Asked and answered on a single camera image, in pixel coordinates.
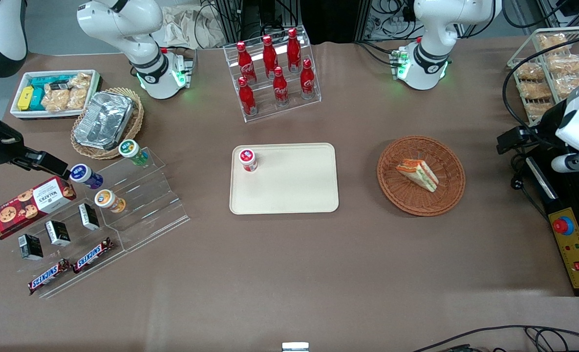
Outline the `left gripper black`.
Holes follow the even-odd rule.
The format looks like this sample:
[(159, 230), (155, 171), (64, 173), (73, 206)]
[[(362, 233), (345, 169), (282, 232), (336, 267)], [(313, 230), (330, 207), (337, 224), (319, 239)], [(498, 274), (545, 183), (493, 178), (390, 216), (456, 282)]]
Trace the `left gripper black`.
[(547, 149), (566, 149), (566, 143), (556, 136), (566, 111), (567, 100), (562, 100), (546, 111), (539, 123), (531, 127), (532, 132), (524, 126), (514, 127), (497, 136), (496, 151), (498, 154), (524, 147), (530, 140)]

